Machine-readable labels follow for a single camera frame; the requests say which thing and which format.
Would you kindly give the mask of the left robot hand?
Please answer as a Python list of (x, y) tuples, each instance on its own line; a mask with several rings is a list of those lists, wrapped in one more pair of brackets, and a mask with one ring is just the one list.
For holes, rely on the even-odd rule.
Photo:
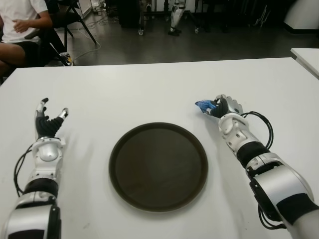
[(62, 112), (55, 118), (49, 119), (49, 116), (45, 115), (45, 104), (49, 101), (48, 98), (44, 98), (37, 105), (34, 116), (35, 123), (35, 139), (39, 140), (44, 137), (54, 138), (63, 122), (69, 115), (69, 109), (64, 108)]

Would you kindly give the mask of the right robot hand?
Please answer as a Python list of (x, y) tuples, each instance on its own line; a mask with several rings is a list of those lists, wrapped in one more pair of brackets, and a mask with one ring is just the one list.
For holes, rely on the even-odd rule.
[(221, 118), (229, 113), (243, 114), (242, 106), (230, 96), (218, 95), (211, 103), (215, 108), (211, 110), (210, 114), (216, 118)]

